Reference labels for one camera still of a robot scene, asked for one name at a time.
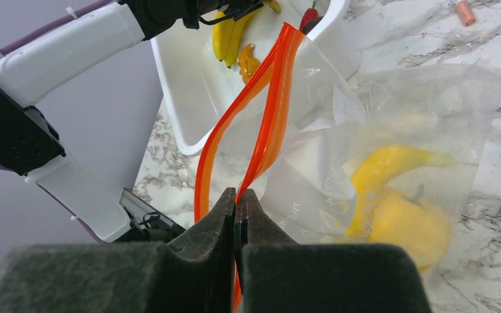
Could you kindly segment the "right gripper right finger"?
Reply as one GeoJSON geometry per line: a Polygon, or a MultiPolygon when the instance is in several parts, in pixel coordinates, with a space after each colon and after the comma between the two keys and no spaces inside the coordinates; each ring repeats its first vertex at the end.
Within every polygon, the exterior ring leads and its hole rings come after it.
{"type": "Polygon", "coordinates": [[[410,256],[387,244],[300,245],[246,190],[235,205],[234,306],[245,312],[430,312],[410,256]]]}

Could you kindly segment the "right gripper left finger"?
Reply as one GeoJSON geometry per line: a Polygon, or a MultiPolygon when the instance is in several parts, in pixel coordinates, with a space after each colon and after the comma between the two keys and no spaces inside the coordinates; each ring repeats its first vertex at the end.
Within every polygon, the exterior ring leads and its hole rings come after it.
{"type": "Polygon", "coordinates": [[[0,263],[0,312],[231,312],[235,189],[169,243],[46,245],[0,263]]]}

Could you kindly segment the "small yellow banana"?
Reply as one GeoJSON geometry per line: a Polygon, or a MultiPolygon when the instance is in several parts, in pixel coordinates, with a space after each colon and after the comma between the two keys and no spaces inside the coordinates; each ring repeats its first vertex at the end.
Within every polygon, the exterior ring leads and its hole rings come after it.
{"type": "Polygon", "coordinates": [[[404,145],[383,147],[371,153],[350,178],[357,192],[357,202],[346,234],[363,235],[366,232],[374,201],[392,179],[416,168],[446,167],[454,163],[449,154],[404,145]]]}

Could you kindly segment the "clear zip bag orange zipper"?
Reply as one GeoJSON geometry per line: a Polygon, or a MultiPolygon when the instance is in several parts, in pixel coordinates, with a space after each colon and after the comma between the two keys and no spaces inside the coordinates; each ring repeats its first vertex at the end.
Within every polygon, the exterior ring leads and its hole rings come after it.
{"type": "Polygon", "coordinates": [[[383,147],[404,145],[451,155],[392,179],[416,202],[427,200],[458,221],[501,100],[501,68],[480,59],[369,74],[352,89],[320,50],[284,24],[249,83],[214,126],[195,182],[195,218],[209,211],[221,156],[243,162],[235,204],[253,190],[266,215],[300,245],[370,243],[347,235],[357,192],[350,178],[383,147]]]}

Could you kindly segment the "large yellow banana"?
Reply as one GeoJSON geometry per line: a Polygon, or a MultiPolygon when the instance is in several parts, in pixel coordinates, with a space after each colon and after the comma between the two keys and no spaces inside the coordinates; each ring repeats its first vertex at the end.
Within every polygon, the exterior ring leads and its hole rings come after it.
{"type": "Polygon", "coordinates": [[[227,18],[213,26],[212,49],[216,59],[227,68],[235,65],[244,44],[251,43],[252,39],[265,40],[270,36],[271,26],[267,24],[275,19],[274,14],[281,13],[281,5],[278,1],[264,1],[264,5],[273,12],[266,13],[266,9],[259,8],[240,20],[227,18]]]}

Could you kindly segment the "yellow bell pepper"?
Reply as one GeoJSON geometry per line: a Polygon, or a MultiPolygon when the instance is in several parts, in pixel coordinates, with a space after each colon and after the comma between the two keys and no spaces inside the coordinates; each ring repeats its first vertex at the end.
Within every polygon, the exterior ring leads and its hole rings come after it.
{"type": "Polygon", "coordinates": [[[444,257],[452,237],[453,226],[441,209],[386,188],[372,209],[367,240],[403,248],[422,273],[444,257]]]}

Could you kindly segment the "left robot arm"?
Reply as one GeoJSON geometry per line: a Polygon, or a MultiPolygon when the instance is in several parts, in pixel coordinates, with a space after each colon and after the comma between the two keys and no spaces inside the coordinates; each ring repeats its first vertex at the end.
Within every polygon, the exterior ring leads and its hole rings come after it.
{"type": "Polygon", "coordinates": [[[149,233],[78,164],[37,108],[46,95],[181,20],[197,29],[221,10],[240,20],[262,1],[97,1],[0,49],[0,169],[25,177],[104,243],[149,233]]]}

